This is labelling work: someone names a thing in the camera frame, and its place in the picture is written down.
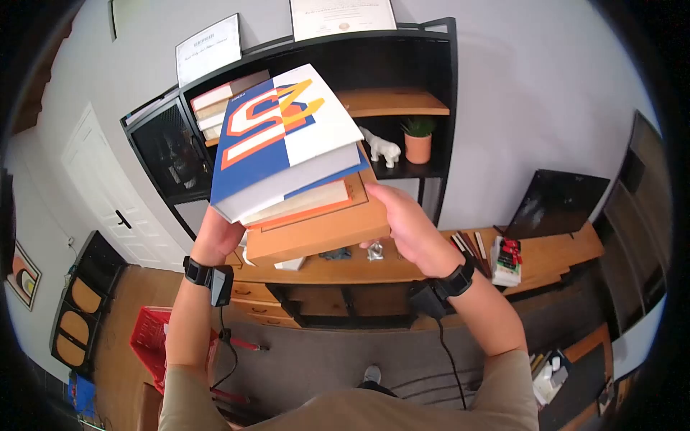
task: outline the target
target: hand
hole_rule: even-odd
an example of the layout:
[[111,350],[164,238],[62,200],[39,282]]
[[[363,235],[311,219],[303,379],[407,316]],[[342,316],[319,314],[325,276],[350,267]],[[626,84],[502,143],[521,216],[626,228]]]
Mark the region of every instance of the hand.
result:
[[204,266],[223,265],[228,254],[237,248],[244,231],[239,222],[230,224],[209,206],[190,257]]
[[[385,206],[391,238],[397,251],[428,277],[447,277],[465,262],[428,219],[422,207],[409,194],[380,184],[365,184],[366,192]],[[361,243],[369,247],[374,241]]]

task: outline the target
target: beige shirt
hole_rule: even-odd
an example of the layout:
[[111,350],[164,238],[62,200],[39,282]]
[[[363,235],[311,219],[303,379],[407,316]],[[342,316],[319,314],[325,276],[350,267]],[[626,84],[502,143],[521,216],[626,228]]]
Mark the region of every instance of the beige shirt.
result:
[[[182,368],[166,376],[159,431],[229,431],[210,391]],[[366,389],[329,392],[247,428],[269,430],[538,430],[527,353],[508,352],[484,367],[469,411],[443,410]]]

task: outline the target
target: white dog figurine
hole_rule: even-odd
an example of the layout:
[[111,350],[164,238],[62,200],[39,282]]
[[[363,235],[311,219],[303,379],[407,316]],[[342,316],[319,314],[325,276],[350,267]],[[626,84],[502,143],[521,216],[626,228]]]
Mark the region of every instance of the white dog figurine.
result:
[[388,169],[394,168],[400,156],[400,147],[393,142],[379,138],[363,127],[360,127],[359,130],[362,131],[364,138],[371,147],[371,161],[379,161],[379,155],[382,155],[386,158],[386,167]]

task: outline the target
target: sneaker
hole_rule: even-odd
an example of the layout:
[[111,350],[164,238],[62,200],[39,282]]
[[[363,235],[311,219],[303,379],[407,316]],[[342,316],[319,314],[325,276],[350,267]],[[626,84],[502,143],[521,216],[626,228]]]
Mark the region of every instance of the sneaker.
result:
[[372,381],[376,384],[381,383],[381,369],[378,365],[370,365],[364,372],[364,380],[362,381]]

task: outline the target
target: red basket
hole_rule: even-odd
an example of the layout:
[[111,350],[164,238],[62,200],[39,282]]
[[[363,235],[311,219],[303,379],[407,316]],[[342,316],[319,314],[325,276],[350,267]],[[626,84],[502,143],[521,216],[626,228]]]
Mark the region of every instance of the red basket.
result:
[[[153,376],[153,385],[163,393],[166,379],[166,335],[163,324],[170,321],[171,307],[141,307],[130,337],[130,347]],[[210,333],[206,366],[215,354],[218,333]]]

